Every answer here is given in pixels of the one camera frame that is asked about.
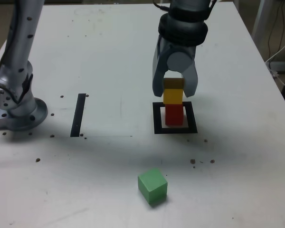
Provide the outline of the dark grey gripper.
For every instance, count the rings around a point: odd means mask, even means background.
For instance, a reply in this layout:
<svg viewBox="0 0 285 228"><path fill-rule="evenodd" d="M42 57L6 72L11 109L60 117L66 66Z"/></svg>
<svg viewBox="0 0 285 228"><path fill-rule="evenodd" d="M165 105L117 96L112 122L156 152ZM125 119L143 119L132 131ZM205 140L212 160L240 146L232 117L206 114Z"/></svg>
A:
<svg viewBox="0 0 285 228"><path fill-rule="evenodd" d="M163 94L163 78L168 70L181 73L186 97L195 95L198 85L195 55L196 47L176 45L159 35L152 62L152 90L156 97Z"/></svg>

